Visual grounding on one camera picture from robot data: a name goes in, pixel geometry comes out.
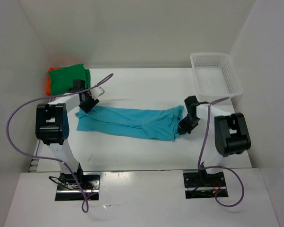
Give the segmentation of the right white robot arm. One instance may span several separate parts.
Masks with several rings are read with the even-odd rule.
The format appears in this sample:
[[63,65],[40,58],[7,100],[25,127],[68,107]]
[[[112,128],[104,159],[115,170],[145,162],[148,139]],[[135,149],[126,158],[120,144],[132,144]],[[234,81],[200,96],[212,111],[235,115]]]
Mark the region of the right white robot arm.
[[[203,186],[210,185],[218,177],[230,156],[240,155],[251,147],[244,115],[226,112],[214,106],[227,99],[229,98],[224,97],[211,102],[200,102],[196,96],[189,96],[184,100],[187,115],[178,123],[177,134],[190,134],[200,120],[206,121],[205,136],[197,163],[198,181]],[[215,150],[212,158],[202,161],[210,125],[214,129]]]

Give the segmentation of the orange t-shirt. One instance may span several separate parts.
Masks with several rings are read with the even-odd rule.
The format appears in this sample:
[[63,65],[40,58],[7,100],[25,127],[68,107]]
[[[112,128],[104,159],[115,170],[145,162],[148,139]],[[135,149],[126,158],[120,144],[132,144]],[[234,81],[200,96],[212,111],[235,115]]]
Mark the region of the orange t-shirt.
[[46,76],[46,86],[45,86],[45,93],[48,96],[55,96],[59,95],[59,80],[56,75],[51,76],[50,72],[54,70],[59,70],[60,68],[49,68],[47,71],[47,76]]

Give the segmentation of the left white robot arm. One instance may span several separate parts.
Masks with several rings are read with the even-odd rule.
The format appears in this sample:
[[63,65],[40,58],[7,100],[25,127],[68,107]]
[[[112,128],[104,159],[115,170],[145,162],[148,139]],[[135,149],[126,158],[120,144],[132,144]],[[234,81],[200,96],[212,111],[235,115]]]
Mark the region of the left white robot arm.
[[73,88],[67,93],[47,104],[39,104],[36,108],[36,137],[52,151],[54,159],[59,163],[62,182],[68,182],[74,189],[84,185],[85,177],[68,142],[68,112],[79,107],[89,113],[99,103],[98,98],[104,92],[102,87],[85,88],[85,81],[74,80]]

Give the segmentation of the green t-shirt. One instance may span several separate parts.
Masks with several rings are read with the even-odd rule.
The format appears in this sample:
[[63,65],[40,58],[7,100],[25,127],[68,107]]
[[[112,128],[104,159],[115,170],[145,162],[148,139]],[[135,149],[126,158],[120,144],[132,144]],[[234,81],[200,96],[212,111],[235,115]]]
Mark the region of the green t-shirt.
[[73,80],[84,80],[85,88],[90,87],[90,71],[84,68],[84,64],[76,64],[69,67],[62,67],[59,70],[50,72],[51,76],[56,75],[59,80],[60,95],[66,93],[73,87]]

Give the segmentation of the light blue t-shirt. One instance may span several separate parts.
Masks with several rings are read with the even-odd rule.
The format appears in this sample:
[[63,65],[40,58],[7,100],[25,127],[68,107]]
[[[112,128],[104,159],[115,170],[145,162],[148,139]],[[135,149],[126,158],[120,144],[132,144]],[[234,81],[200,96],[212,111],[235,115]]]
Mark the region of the light blue t-shirt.
[[97,131],[114,136],[147,140],[174,141],[184,106],[165,110],[141,110],[95,106],[86,113],[79,110],[78,131]]

